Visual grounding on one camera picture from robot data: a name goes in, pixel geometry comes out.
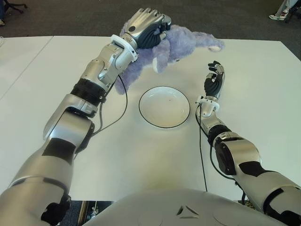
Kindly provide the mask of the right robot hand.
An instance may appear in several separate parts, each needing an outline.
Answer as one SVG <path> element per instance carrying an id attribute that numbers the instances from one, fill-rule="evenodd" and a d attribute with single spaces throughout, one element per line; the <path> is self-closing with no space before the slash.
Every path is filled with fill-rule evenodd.
<path id="1" fill-rule="evenodd" d="M 225 70 L 221 63 L 208 64 L 209 73 L 205 79 L 204 90 L 207 97 L 219 99 L 225 80 Z"/>

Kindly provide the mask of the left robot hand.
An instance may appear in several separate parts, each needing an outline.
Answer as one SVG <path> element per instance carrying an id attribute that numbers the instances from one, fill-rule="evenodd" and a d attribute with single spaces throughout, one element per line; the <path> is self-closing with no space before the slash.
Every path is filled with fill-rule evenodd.
<path id="1" fill-rule="evenodd" d="M 171 24 L 171 17 L 158 10 L 141 8 L 128 20 L 125 34 L 134 39 L 138 48 L 150 49 L 166 37 Z"/>

